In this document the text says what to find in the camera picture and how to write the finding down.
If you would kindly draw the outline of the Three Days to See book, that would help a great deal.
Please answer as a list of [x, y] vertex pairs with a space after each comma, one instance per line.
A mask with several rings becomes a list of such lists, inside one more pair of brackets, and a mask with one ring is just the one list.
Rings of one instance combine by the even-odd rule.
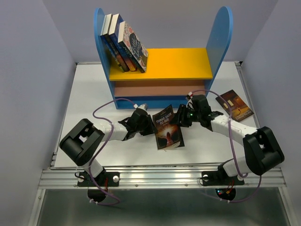
[[181, 128], [171, 124], [174, 118], [172, 105], [152, 116], [157, 133], [155, 134], [158, 150], [174, 149], [184, 147]]

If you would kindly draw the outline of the Edward Tulane book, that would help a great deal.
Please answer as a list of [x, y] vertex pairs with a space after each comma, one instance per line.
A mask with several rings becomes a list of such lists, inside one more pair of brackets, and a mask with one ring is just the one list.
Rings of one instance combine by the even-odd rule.
[[232, 113], [232, 119], [241, 122], [254, 113], [241, 97], [232, 89], [215, 98], [227, 114]]

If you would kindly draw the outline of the Little Women book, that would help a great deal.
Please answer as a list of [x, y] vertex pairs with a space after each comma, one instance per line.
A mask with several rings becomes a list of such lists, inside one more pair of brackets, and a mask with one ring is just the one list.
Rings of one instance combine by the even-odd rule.
[[126, 21], [120, 23], [118, 44], [126, 51], [137, 69], [141, 73], [145, 73], [147, 70], [148, 51]]

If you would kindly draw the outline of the Animal Farm book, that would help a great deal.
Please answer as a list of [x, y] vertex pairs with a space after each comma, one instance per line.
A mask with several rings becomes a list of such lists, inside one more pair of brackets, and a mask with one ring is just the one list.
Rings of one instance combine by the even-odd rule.
[[115, 54], [115, 49], [112, 46], [113, 42], [109, 37], [109, 28], [110, 28], [110, 25], [111, 25], [111, 20], [112, 20], [112, 14], [107, 14], [107, 15], [104, 16], [103, 27], [102, 27], [102, 30], [101, 30], [101, 39], [102, 39], [102, 41], [104, 41], [107, 49], [110, 52], [111, 57], [115, 60], [115, 63], [117, 64], [117, 66], [120, 68], [120, 70], [122, 72], [124, 72], [124, 70], [123, 70], [123, 68], [122, 68], [122, 66], [121, 66], [120, 62], [118, 61], [117, 56]]

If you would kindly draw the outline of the Jane Eyre book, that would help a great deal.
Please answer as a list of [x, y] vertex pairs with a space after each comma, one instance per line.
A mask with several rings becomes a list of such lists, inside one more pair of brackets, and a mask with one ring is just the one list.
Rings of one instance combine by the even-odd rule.
[[120, 14], [114, 14], [112, 16], [111, 25], [110, 25], [110, 29], [109, 29], [109, 36], [112, 39], [115, 47], [117, 48], [119, 55], [122, 57], [123, 63], [125, 63], [125, 65], [127, 66], [127, 69], [125, 70], [125, 72], [128, 72], [128, 71], [134, 72], [134, 71], [136, 71], [135, 64], [128, 57], [126, 51], [118, 44], [120, 23], [123, 21], [124, 20]]

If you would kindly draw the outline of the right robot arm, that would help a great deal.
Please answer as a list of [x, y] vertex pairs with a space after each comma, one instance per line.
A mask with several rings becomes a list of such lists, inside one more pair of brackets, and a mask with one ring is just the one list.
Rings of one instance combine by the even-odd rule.
[[230, 182], [244, 184], [249, 173], [261, 176], [285, 160], [277, 139], [268, 127], [254, 128], [233, 121], [219, 111], [212, 111], [204, 95], [188, 95], [188, 103], [181, 104], [171, 124], [190, 127], [194, 122], [212, 132], [222, 134], [244, 148], [244, 156], [233, 158], [218, 166], [216, 171], [202, 172], [204, 186], [225, 186]]

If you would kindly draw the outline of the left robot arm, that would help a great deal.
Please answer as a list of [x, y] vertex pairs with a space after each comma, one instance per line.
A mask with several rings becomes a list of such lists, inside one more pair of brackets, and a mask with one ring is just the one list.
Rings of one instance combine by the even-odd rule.
[[157, 133], [157, 129], [146, 110], [137, 108], [130, 117], [116, 123], [96, 127], [90, 120], [80, 120], [60, 141], [60, 149], [88, 176], [79, 176], [95, 186], [113, 183], [113, 177], [107, 176], [104, 167], [93, 157], [98, 146], [105, 141], [126, 141], [137, 133], [142, 136]]

